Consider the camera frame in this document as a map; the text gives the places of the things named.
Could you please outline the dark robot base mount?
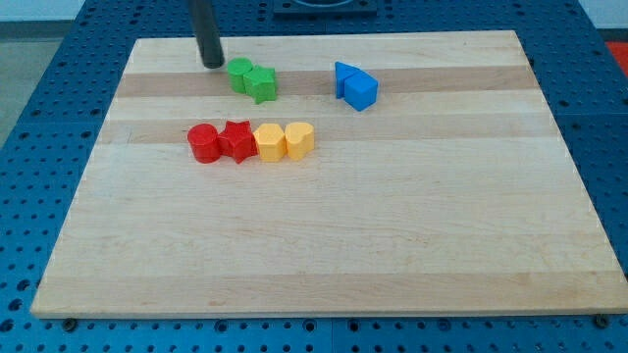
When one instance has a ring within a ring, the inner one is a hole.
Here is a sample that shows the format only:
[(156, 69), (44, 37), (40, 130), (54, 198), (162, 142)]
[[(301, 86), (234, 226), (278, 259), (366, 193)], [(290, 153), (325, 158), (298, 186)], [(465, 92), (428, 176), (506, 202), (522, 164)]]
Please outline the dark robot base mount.
[(275, 17), (376, 15), (377, 0), (275, 0)]

